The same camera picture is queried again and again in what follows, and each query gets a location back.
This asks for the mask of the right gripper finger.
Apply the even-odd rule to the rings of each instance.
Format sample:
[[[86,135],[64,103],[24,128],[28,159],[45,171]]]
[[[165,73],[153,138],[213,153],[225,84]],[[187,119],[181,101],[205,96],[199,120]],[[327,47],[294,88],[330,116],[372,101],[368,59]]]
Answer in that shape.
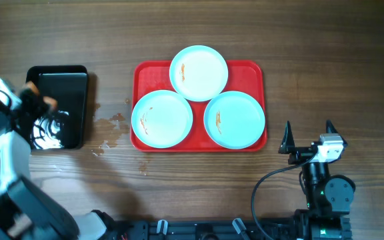
[[[331,120],[327,120],[326,121],[326,133],[332,133],[332,134],[338,134],[342,141],[343,141],[343,146],[346,147],[347,146],[347,142],[346,140],[338,133],[338,131],[336,130],[336,128],[334,127],[334,125],[332,124]]]
[[[295,142],[293,138],[293,133],[291,130],[291,124],[287,121],[285,125],[285,132],[283,135],[283,139],[279,146],[278,153],[279,154],[292,154],[295,152]]]

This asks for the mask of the green and orange sponge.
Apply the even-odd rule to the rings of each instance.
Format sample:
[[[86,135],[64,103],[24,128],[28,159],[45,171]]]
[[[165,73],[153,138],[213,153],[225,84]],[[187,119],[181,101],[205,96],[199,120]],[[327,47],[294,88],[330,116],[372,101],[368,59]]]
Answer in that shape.
[[[54,111],[58,105],[54,98],[42,95],[32,81],[24,84],[20,96],[25,97],[27,102],[32,104],[32,106],[42,107],[45,111]]]

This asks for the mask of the light blue plate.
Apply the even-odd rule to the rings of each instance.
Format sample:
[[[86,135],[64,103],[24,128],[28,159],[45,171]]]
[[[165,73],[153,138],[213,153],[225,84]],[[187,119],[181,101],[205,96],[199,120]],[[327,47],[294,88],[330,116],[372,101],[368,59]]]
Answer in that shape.
[[[265,113],[259,102],[240,91],[227,91],[207,104],[203,123],[208,136],[226,149],[245,149],[265,130]]]
[[[188,136],[193,124],[190,104],[169,90],[152,91],[138,100],[131,114],[131,126],[145,145],[157,149],[173,147]]]
[[[218,96],[228,81],[228,66],[211,47],[193,45],[174,56],[169,66],[172,87],[185,99],[204,102]]]

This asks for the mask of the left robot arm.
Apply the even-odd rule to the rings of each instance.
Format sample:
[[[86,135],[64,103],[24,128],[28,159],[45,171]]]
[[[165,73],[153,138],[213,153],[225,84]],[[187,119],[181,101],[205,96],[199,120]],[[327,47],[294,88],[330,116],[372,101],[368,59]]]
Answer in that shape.
[[[34,85],[19,95],[0,90],[0,239],[12,238],[9,230],[21,215],[31,225],[16,239],[115,239],[116,223],[106,213],[72,217],[29,178],[33,124],[56,105]]]

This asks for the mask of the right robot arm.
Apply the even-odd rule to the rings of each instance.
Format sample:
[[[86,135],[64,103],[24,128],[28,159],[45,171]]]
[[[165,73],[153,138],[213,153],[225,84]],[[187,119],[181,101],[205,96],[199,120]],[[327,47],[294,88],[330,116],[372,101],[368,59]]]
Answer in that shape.
[[[355,183],[344,175],[331,175],[329,165],[340,160],[347,142],[326,122],[326,132],[308,147],[295,145],[290,123],[286,123],[280,154],[288,154],[288,164],[300,167],[299,184],[307,201],[290,220],[290,239],[350,239],[350,213]]]

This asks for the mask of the black rectangular water tray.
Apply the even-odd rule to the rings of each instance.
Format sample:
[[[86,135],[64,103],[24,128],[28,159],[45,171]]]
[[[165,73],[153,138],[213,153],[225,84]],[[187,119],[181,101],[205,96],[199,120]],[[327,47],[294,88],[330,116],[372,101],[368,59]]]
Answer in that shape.
[[[34,66],[27,72],[26,82],[32,82],[44,97],[57,102],[56,110],[38,118],[31,132],[31,148],[79,149],[87,108],[89,76],[82,65]]]

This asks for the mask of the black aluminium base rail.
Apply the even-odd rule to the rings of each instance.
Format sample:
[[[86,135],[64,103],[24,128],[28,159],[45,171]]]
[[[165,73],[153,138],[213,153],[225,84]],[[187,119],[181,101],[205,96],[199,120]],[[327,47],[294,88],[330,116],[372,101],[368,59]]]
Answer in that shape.
[[[320,239],[352,240],[348,218],[300,219],[298,217],[260,220],[264,233],[254,221],[120,221],[121,240],[203,240],[203,239]]]

